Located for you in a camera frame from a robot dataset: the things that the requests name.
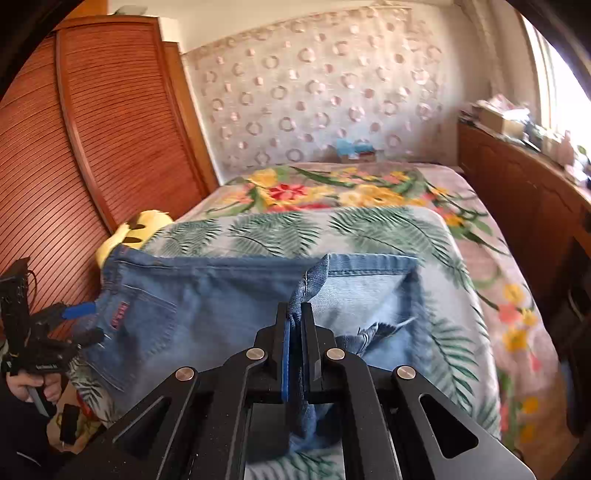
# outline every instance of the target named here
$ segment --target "blue object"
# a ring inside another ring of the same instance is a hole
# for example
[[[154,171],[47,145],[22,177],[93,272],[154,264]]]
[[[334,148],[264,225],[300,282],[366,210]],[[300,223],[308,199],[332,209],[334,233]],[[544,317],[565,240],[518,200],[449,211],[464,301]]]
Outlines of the blue object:
[[[156,258],[119,245],[102,277],[96,314],[75,328],[98,326],[108,336],[104,348],[93,346],[82,355],[121,412],[179,367],[211,369],[250,348],[257,331],[274,323],[278,302],[287,299],[291,335],[284,368],[290,392],[284,393],[297,434],[294,447],[313,444],[322,417],[303,400],[301,302],[312,304],[317,325],[330,328],[340,345],[364,353],[373,365],[408,364],[423,372],[430,365],[415,258]]]
[[[96,313],[95,302],[86,301],[84,303],[80,303],[72,307],[67,307],[62,312],[61,317],[64,320],[73,320],[78,317],[83,317],[85,315],[92,315],[93,313]]]
[[[354,153],[374,152],[374,146],[370,143],[356,143],[353,145],[347,140],[339,138],[336,141],[335,149],[339,157],[349,156]]]

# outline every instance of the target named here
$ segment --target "sleeve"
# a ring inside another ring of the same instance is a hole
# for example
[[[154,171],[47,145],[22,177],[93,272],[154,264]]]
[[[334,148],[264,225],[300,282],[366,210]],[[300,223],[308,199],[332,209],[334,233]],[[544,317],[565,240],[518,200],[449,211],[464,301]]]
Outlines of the sleeve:
[[[48,419],[42,416],[35,405],[23,402],[8,389],[4,375],[0,378],[0,472],[7,472],[6,478],[12,478],[14,468],[29,477],[29,471],[43,478],[43,466],[53,455],[46,435]]]

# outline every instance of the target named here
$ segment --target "cardboard box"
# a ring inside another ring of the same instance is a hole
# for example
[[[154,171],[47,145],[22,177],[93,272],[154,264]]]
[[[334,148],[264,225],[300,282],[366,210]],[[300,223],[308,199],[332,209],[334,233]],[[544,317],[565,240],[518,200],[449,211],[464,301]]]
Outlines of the cardboard box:
[[[494,130],[498,134],[518,138],[519,140],[523,138],[524,124],[515,120],[507,120],[500,113],[493,112],[488,108],[483,108],[480,111],[478,120],[482,125]]]

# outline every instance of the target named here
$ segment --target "metal screw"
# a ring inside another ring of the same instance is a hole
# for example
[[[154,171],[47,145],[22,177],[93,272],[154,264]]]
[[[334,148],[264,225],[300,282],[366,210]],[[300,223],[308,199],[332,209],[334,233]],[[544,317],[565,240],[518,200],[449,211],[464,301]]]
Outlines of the metal screw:
[[[342,360],[345,358],[345,352],[340,348],[330,348],[326,351],[326,356],[331,360]]]
[[[182,367],[177,370],[174,376],[177,377],[177,380],[186,382],[195,376],[195,370],[193,370],[191,367]]]
[[[265,351],[262,348],[251,348],[246,352],[246,356],[250,360],[260,360],[265,356]]]
[[[396,374],[404,380],[412,380],[417,375],[414,368],[409,367],[408,365],[398,367],[398,369],[396,370]]]

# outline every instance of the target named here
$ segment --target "patterned wallpaper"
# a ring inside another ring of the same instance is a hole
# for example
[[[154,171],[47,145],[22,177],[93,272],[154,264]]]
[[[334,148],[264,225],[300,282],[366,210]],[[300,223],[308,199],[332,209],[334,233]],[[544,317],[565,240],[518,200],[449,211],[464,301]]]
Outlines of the patterned wallpaper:
[[[242,32],[186,54],[222,176],[331,161],[339,138],[387,158],[441,154],[444,53],[412,8],[363,7]]]

